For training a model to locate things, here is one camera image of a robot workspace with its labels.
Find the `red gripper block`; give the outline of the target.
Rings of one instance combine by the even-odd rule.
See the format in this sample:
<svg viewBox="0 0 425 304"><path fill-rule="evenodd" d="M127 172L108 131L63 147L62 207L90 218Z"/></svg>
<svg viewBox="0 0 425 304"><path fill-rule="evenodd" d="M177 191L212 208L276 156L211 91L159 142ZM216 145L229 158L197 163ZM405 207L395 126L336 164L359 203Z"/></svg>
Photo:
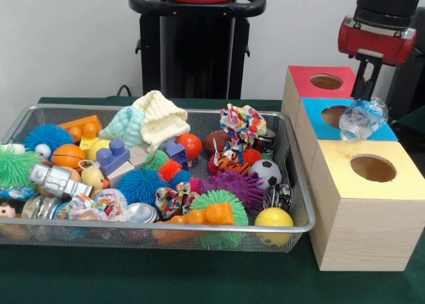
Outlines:
<svg viewBox="0 0 425 304"><path fill-rule="evenodd" d="M353 57L362 54L381 59L369 60L368 57L356 57L360 64L351 97L371 99L382 65L403 64L414 48L416 37L416 29L410 27L400 31L382 29L346 16L339 29L339 52Z"/></svg>

